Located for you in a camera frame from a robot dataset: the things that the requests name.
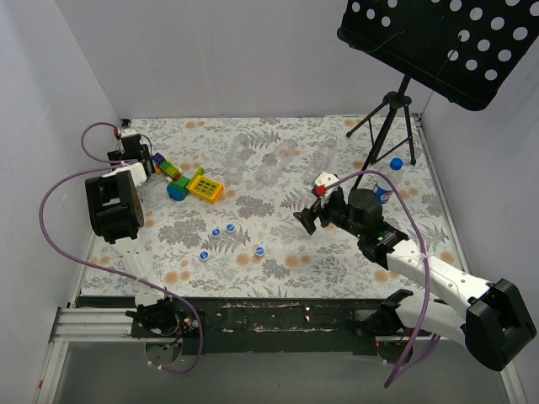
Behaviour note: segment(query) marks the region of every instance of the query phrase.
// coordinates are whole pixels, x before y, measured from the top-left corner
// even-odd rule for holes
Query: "leaf pattern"
[[[358,119],[327,116],[133,120],[133,128],[150,137],[154,151],[181,167],[185,176],[190,178],[198,167],[203,167],[209,178],[225,185],[224,197],[215,205],[193,195],[182,202],[171,200],[166,192],[167,182],[159,175],[152,175],[137,190],[145,214],[140,243],[167,289],[185,296],[261,298],[384,298],[400,288],[421,293],[423,288],[364,258],[356,237],[334,226],[320,225],[309,236],[292,216],[314,201],[310,186],[302,183],[302,175],[319,144],[329,137],[338,139],[337,156],[328,170],[341,178],[363,165],[371,146],[368,126],[360,128],[350,139],[344,137]],[[383,120],[372,119],[375,133]],[[228,147],[238,133],[248,135],[249,158],[243,181],[239,185],[225,184]],[[404,119],[397,117],[382,153],[405,137]],[[254,174],[264,156],[290,138],[298,143],[290,165],[274,184],[257,182]],[[392,153],[392,157],[404,160],[399,189],[429,252],[441,258],[454,258],[453,265],[460,267],[453,235],[445,222],[444,208],[418,137],[414,144],[418,159],[415,166],[409,164],[407,147]],[[388,163],[388,158],[383,159],[374,168]],[[375,176],[365,176],[361,187],[371,188],[375,181]],[[342,184],[345,194],[352,184],[353,181]],[[417,241],[395,197],[385,205],[384,217]],[[224,231],[217,238],[211,235],[212,229],[225,229],[229,223],[236,226],[235,232]],[[265,248],[263,258],[253,255],[257,246]],[[210,254],[205,262],[199,259],[203,250]],[[101,238],[96,237],[88,259],[121,268],[120,258]],[[132,293],[129,280],[87,268],[83,295]]]

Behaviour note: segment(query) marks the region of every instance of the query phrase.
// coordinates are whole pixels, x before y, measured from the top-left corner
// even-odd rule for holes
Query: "white wall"
[[[38,207],[59,178],[92,165],[78,146],[95,120],[117,120],[53,0],[0,0],[0,402],[29,403],[37,391],[58,306],[77,266],[40,234]],[[96,152],[114,146],[96,130]],[[60,189],[46,222],[81,254],[89,224],[83,183]]]
[[[56,3],[120,117],[367,113],[402,78],[337,38],[346,0]]]
[[[424,125],[456,231],[474,274],[506,278],[539,327],[539,43],[483,111],[437,94]],[[528,402],[539,401],[539,342],[515,360]]]

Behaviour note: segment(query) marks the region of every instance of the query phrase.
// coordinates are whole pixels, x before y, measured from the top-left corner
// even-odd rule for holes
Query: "black perforated panel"
[[[538,35],[536,0],[349,0],[338,31],[470,110],[487,107]]]

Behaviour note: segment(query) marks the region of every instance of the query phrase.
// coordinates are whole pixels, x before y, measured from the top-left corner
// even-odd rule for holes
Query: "red connector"
[[[317,196],[322,196],[326,193],[326,187],[324,185],[317,186]]]

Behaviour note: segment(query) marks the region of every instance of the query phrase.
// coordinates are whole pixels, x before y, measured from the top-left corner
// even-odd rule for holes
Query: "clear plastic bottle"
[[[249,138],[247,134],[237,135],[227,154],[227,167],[225,173],[225,182],[239,184],[242,182],[245,163],[249,158]]]
[[[337,139],[330,137],[320,143],[318,149],[312,155],[305,172],[303,173],[303,183],[312,183],[322,171],[328,171],[329,164],[334,160],[337,152]]]
[[[297,142],[294,139],[282,141],[269,155],[264,157],[256,173],[256,180],[266,185],[275,183],[294,158],[296,147]]]
[[[389,179],[391,179],[393,184],[398,187],[403,179],[403,171],[401,168],[403,168],[403,161],[400,158],[395,157],[389,163],[389,167],[385,167],[384,169],[380,170],[380,172],[386,174]],[[372,190],[376,194],[376,199],[382,205],[386,204],[389,198],[391,198],[391,195],[393,195],[393,190],[387,181],[379,176],[377,176],[376,184]]]

